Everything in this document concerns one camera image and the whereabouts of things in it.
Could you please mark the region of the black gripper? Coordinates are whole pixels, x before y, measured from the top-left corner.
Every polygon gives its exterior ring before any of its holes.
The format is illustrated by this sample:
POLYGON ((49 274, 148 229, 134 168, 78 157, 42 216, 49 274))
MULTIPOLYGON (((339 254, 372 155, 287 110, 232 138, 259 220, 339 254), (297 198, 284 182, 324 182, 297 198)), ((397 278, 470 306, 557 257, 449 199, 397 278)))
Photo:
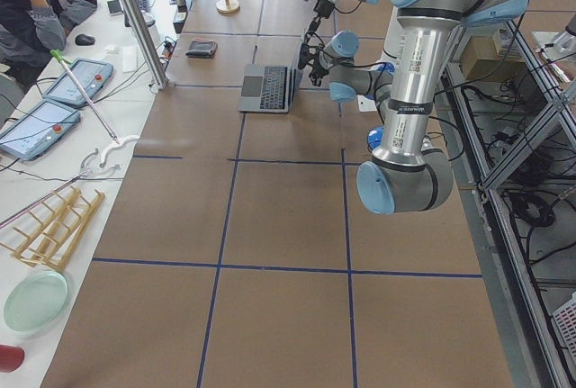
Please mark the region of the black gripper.
POLYGON ((297 68, 299 70, 311 68, 309 78, 314 86, 321 86, 323 77, 329 73, 326 65, 321 62, 323 51, 323 45, 311 46, 302 43, 298 52, 297 68))
POLYGON ((307 29, 307 39, 311 39, 313 36, 317 35, 317 30, 321 25, 322 19, 328 19, 332 12, 334 11, 334 3, 330 0, 316 0, 314 6, 314 12, 316 17, 310 22, 310 26, 307 29))

